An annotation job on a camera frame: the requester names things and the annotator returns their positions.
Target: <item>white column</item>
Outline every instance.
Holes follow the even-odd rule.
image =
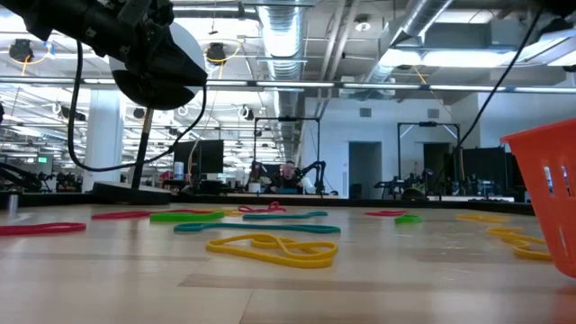
[[[122,162],[122,135],[126,107],[118,90],[92,90],[88,116],[85,165],[111,167]],[[82,191],[90,191],[95,181],[120,182],[120,170],[84,171]]]

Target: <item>yellow rubber band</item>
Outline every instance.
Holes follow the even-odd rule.
[[[243,239],[251,239],[254,248],[280,249],[284,256],[270,255],[241,247],[230,247],[224,244]],[[338,245],[334,242],[297,242],[291,238],[278,238],[270,234],[247,234],[232,238],[209,240],[206,249],[211,252],[228,253],[238,257],[249,257],[256,260],[274,263],[282,266],[299,268],[322,268],[332,266],[332,260],[338,252]],[[295,254],[291,249],[298,249],[305,254]]]
[[[458,214],[456,218],[460,221],[478,221],[501,224],[510,221],[509,216],[486,215],[486,214]]]
[[[533,260],[552,261],[552,256],[547,252],[534,251],[530,243],[546,245],[546,241],[540,238],[533,238],[520,235],[522,228],[492,227],[486,229],[486,234],[501,238],[504,242],[514,246],[514,255],[517,257],[529,258]]]
[[[225,208],[220,208],[220,209],[195,209],[198,212],[224,212],[225,216],[230,216],[230,217],[235,217],[235,216],[242,216],[244,215],[244,212],[235,210],[235,209],[225,209]]]

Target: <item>black stand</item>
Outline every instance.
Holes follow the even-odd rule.
[[[142,178],[142,169],[144,164],[141,163],[146,158],[146,147],[150,136],[152,126],[152,115],[154,110],[147,109],[144,117],[144,127],[140,137],[138,155],[132,176],[132,184],[119,184],[115,182],[96,182],[92,192],[95,197],[110,203],[129,203],[137,205],[163,205],[170,203],[171,193],[164,189],[158,189],[150,186],[140,186]]]

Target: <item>desk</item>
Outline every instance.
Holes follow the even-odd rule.
[[[469,202],[471,200],[482,200],[486,197],[484,196],[442,196],[443,202]],[[513,203],[514,197],[489,197],[490,199],[500,200],[504,202]],[[439,202],[440,198],[438,196],[428,196],[431,202]]]
[[[228,193],[228,197],[262,197],[262,198],[298,198],[298,199],[341,199],[340,196],[335,195],[319,195],[319,194],[274,194],[274,193]]]

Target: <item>black cable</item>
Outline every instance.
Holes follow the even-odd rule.
[[[68,144],[67,144],[67,147],[68,147],[68,154],[70,155],[70,158],[72,159],[74,164],[83,168],[84,170],[87,170],[90,172],[107,172],[107,171],[120,170],[120,169],[123,169],[126,167],[135,167],[135,166],[139,166],[139,165],[145,165],[145,164],[154,162],[156,160],[159,160],[159,159],[165,157],[166,155],[174,152],[174,150],[176,149],[176,146],[178,145],[178,142],[184,137],[185,134],[187,134],[189,131],[191,131],[194,128],[194,126],[196,126],[196,124],[198,124],[198,122],[200,122],[200,119],[203,117],[204,111],[206,110],[206,101],[207,101],[206,100],[206,96],[207,96],[206,93],[208,92],[206,85],[202,86],[202,109],[200,110],[200,114],[198,115],[198,117],[196,117],[196,120],[184,132],[182,132],[180,135],[178,135],[178,137],[174,141],[174,144],[172,144],[172,146],[170,146],[170,148],[167,151],[165,151],[164,153],[161,153],[160,155],[155,156],[155,157],[150,158],[150,159],[145,159],[144,161],[141,161],[141,162],[127,163],[127,164],[123,164],[123,165],[119,165],[119,166],[91,167],[91,166],[84,165],[82,162],[80,162],[80,160],[78,160],[78,157],[76,156],[76,152],[74,151],[74,117],[76,116],[78,94],[80,92],[80,81],[82,80],[82,68],[83,68],[83,64],[84,64],[84,55],[83,55],[82,43],[77,41],[76,47],[77,47],[77,53],[78,53],[77,54],[77,64],[76,64],[76,77],[74,79],[74,90],[72,91],[72,103],[70,105],[70,112],[68,115],[68,127],[67,127]]]
[[[488,98],[486,98],[486,101],[484,101],[482,108],[480,109],[478,114],[476,114],[476,118],[474,118],[474,121],[472,122],[472,126],[470,126],[470,129],[464,134],[464,136],[460,139],[460,141],[458,141],[458,144],[456,145],[456,147],[452,151],[451,157],[448,160],[452,160],[452,161],[455,160],[455,153],[460,150],[460,147],[462,146],[464,141],[466,139],[468,139],[468,136],[470,136],[470,134],[474,130],[474,127],[476,127],[476,124],[478,124],[480,117],[482,116],[482,114],[486,110],[486,107],[488,107],[488,104],[492,100],[492,97],[496,94],[496,91],[498,91],[498,88],[500,87],[500,85],[502,85],[502,82],[504,82],[504,79],[508,76],[508,74],[510,73],[510,70],[512,70],[512,68],[514,67],[514,64],[516,64],[516,61],[518,61],[518,59],[520,58],[520,54],[522,54],[522,50],[528,44],[528,41],[530,40],[530,35],[532,34],[534,29],[536,28],[536,24],[538,23],[538,20],[540,20],[540,16],[542,16],[543,11],[544,11],[543,7],[541,7],[538,10],[538,13],[534,17],[534,20],[532,21],[532,23],[530,24],[530,27],[528,28],[528,31],[526,32],[526,36],[524,36],[522,43],[520,43],[520,47],[518,48],[516,55],[514,56],[514,58],[512,59],[512,61],[510,62],[510,64],[508,65],[508,67],[506,68],[506,70],[504,71],[504,73],[502,74],[502,76],[500,77],[500,79],[498,80],[498,82],[496,83],[494,88],[492,89],[492,91],[490,91],[490,94],[488,95]],[[436,188],[438,181],[440,180],[440,178],[442,177],[442,174],[446,170],[446,166],[447,166],[447,163],[444,163],[442,166],[442,169],[440,169],[440,172],[438,173],[438,176],[436,177],[436,180],[434,181],[432,186],[430,186],[430,188]]]

